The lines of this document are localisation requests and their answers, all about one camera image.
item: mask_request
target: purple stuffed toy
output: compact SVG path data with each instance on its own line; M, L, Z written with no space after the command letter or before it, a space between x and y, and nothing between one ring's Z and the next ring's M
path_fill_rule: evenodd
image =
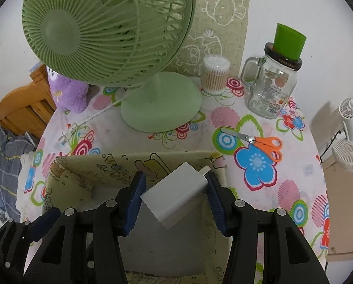
M88 84L60 75L47 67L50 92L57 108L82 113L87 108Z

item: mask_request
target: green plastic cap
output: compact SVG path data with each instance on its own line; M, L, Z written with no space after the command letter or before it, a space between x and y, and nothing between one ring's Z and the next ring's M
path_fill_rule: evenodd
M300 58L305 41L306 37L300 32L281 23L277 24L274 39L274 50L276 52L297 61Z

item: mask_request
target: orange scissors handle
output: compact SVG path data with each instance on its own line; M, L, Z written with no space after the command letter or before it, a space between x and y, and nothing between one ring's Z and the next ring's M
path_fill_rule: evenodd
M279 145L275 145L272 141L278 142ZM280 152L280 149L283 147L283 142L278 137L255 137L254 146L262 150L274 162L280 162L283 159L283 155Z

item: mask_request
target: white desk fan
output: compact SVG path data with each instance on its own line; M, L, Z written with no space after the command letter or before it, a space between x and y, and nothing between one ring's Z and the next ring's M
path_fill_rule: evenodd
M339 112L346 138L333 147L333 156L340 166L353 172L353 100L344 99L340 103Z
M24 0L22 22L34 53L57 73L100 86L143 85L123 101L123 119L163 132L201 106L190 79L160 72L188 35L194 9L194 0Z

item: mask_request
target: plaid fabric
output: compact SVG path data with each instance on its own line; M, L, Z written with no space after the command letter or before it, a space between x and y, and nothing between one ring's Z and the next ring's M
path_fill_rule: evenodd
M30 142L27 134L15 136L0 128L0 198L9 217L17 222L20 222L20 212L15 207L20 158L36 149Z

